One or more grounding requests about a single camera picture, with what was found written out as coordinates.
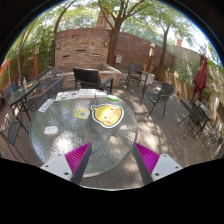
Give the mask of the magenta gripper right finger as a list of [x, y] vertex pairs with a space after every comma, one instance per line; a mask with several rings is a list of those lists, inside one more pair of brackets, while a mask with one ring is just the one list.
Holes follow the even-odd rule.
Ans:
[[133, 154], [145, 185], [182, 169], [168, 154], [159, 155], [138, 143], [133, 144]]

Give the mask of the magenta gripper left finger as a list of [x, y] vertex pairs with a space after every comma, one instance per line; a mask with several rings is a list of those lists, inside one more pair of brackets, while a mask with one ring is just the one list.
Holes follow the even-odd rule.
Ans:
[[92, 144], [87, 143], [66, 154], [53, 155], [41, 168], [79, 185], [91, 153]]

